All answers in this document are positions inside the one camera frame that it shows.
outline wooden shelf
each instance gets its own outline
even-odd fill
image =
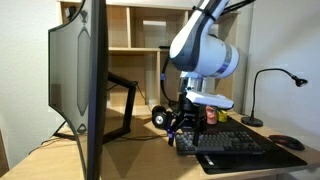
[[[79,0],[57,0],[64,18],[68,6],[79,7]],[[108,29],[108,69],[128,80],[137,81],[141,92],[136,92],[135,106],[165,104],[166,98],[160,90],[161,69],[168,57],[169,46],[176,34],[187,23],[192,13],[190,8],[172,6],[152,6],[137,4],[106,4]],[[218,27],[219,39],[237,46],[238,12],[221,16],[214,25]],[[170,62],[165,76],[166,94],[178,99],[181,72]],[[225,79],[216,79],[214,90],[210,93],[223,94],[234,100],[235,110],[242,107],[245,72],[238,68]],[[107,93],[109,107],[125,105],[126,89],[115,87]]]

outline lamp head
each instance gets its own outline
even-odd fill
[[[296,81],[296,85],[297,85],[298,87],[302,87],[302,86],[308,84],[308,81],[307,81],[307,80],[305,80],[305,79],[300,79],[300,78],[298,78],[297,76],[291,76],[291,78]]]

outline mouse pad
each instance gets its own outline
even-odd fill
[[[305,161],[277,146],[267,138],[254,132],[240,122],[228,117],[226,123],[218,123],[207,129],[246,131],[266,152],[261,155],[196,155],[207,174],[239,172],[307,165]]]

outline computer mouse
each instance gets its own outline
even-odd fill
[[[302,151],[305,149],[304,145],[297,139],[286,135],[270,135],[269,139],[274,143],[281,144],[290,149]]]

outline monitor stand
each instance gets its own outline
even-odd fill
[[[113,83],[118,84],[120,86],[123,86],[125,88],[128,88],[128,95],[127,95],[125,112],[124,112],[124,116],[123,116],[122,127],[104,134],[103,135],[103,144],[131,132],[130,124],[131,124],[131,118],[132,118],[132,110],[133,110],[133,106],[134,106],[136,86],[138,84],[137,81],[129,81],[129,80],[124,79],[120,76],[117,76],[111,72],[108,72],[108,76],[106,77],[106,81],[110,81],[110,82],[113,82]],[[64,123],[62,123],[62,125],[53,134],[53,136],[65,138],[65,139],[70,139],[70,140],[75,140],[74,135],[59,133],[60,129],[64,126],[65,123],[66,123],[66,121]]]

